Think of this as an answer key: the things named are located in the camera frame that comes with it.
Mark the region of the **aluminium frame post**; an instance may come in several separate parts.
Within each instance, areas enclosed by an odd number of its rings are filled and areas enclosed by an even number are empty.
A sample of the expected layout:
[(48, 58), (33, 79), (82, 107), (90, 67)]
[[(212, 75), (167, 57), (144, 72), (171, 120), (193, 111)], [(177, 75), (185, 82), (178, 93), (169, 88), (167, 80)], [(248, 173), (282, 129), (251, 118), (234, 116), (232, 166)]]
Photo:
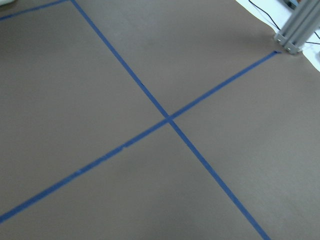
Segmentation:
[(300, 2), (284, 26), (275, 34), (274, 40), (292, 55), (301, 51), (304, 44), (320, 26), (320, 2)]

